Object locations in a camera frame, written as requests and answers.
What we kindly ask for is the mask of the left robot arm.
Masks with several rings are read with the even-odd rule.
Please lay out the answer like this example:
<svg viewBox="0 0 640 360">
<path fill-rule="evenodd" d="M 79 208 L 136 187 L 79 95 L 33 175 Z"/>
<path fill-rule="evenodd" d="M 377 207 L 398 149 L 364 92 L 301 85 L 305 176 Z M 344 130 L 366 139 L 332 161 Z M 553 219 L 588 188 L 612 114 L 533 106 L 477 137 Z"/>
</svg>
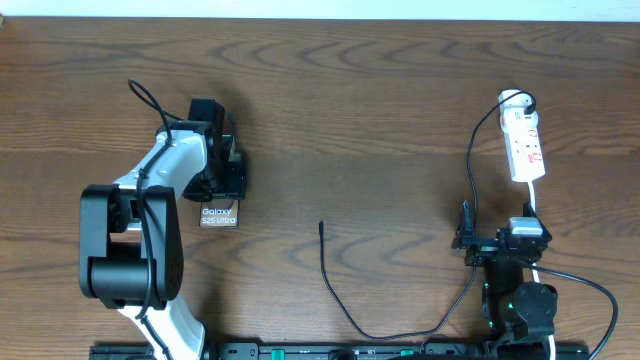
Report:
<svg viewBox="0 0 640 360">
<path fill-rule="evenodd" d="M 235 228 L 245 197 L 243 156 L 224 120 L 161 126 L 149 153 L 80 200 L 79 285 L 133 322 L 138 345 L 94 345 L 92 359 L 215 359 L 218 348 L 186 303 L 178 203 L 200 204 L 199 225 Z"/>
</svg>

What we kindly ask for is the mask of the Galaxy smartphone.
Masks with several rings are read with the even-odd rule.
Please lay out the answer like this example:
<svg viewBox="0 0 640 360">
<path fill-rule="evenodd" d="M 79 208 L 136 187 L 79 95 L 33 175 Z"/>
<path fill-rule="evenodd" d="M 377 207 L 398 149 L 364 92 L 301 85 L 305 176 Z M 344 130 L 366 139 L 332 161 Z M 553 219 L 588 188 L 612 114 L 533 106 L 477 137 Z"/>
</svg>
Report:
<svg viewBox="0 0 640 360">
<path fill-rule="evenodd" d="M 199 221 L 201 228 L 237 228 L 238 225 L 238 200 L 214 199 L 201 204 Z"/>
</svg>

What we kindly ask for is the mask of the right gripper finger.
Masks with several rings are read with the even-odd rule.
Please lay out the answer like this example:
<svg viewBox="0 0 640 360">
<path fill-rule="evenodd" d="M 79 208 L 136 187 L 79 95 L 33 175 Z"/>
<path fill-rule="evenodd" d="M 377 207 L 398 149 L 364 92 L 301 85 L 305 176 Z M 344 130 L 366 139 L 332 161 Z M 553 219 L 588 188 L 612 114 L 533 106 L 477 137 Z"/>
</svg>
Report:
<svg viewBox="0 0 640 360">
<path fill-rule="evenodd" d="M 523 216 L 539 221 L 536 211 L 533 209 L 532 204 L 529 202 L 523 204 Z"/>
<path fill-rule="evenodd" d="M 467 249 L 475 240 L 473 216 L 468 201 L 463 201 L 456 231 L 451 243 L 452 249 Z"/>
</svg>

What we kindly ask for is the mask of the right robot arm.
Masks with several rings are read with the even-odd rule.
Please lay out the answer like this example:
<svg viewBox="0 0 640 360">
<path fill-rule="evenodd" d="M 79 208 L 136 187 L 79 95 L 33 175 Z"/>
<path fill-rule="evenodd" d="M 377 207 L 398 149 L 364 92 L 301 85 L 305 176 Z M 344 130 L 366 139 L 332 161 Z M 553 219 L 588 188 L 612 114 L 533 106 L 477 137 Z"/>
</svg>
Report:
<svg viewBox="0 0 640 360">
<path fill-rule="evenodd" d="M 541 259 L 552 236 L 529 203 L 523 214 L 512 217 L 493 237 L 476 234 L 470 205 L 463 202 L 452 241 L 464 250 L 465 264 L 482 268 L 483 316 L 491 335 L 482 351 L 494 359 L 555 359 L 553 339 L 557 313 L 557 290 L 540 282 L 527 281 L 524 272 Z"/>
</svg>

